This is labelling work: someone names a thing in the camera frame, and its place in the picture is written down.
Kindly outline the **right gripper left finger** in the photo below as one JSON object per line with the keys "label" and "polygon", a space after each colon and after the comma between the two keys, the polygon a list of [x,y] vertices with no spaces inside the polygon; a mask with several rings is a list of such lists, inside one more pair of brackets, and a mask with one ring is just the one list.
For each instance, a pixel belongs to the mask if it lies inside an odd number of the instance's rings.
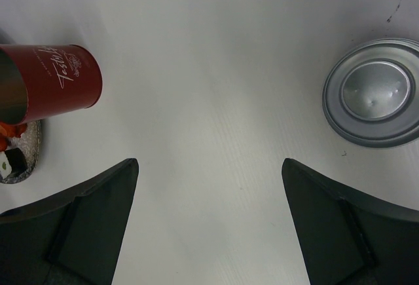
{"label": "right gripper left finger", "polygon": [[139,165],[110,169],[1,213],[2,284],[111,284]]}

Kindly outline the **red cylindrical tin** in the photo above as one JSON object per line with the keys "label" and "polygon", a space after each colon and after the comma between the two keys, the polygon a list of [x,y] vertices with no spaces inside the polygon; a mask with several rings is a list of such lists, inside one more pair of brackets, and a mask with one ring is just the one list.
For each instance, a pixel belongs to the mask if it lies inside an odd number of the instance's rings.
{"label": "red cylindrical tin", "polygon": [[1,45],[1,122],[28,123],[92,107],[100,67],[79,45]]}

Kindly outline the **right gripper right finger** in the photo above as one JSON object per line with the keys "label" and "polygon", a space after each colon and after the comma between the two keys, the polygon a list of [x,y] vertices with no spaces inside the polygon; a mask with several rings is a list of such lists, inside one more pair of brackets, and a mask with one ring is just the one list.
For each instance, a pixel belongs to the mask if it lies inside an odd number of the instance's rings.
{"label": "right gripper right finger", "polygon": [[311,284],[418,283],[418,211],[294,159],[282,179]]}

